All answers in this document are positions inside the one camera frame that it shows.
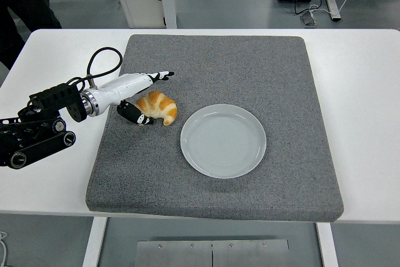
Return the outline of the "white and black hand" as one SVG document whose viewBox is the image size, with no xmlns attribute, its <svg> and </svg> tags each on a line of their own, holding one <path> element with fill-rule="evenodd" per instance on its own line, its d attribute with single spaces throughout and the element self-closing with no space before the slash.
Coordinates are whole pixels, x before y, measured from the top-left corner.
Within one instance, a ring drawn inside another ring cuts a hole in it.
<svg viewBox="0 0 400 267">
<path fill-rule="evenodd" d="M 167 80 L 174 73 L 124 74 L 100 88 L 88 89 L 84 95 L 88 98 L 87 114 L 98 116 L 110 105 L 117 106 L 117 112 L 130 122 L 138 125 L 152 124 L 154 119 L 162 119 L 163 125 L 169 126 L 177 117 L 178 109 L 175 101 L 160 91 L 151 91 L 134 104 L 127 102 L 130 98 L 144 91 L 156 81 Z"/>
</svg>

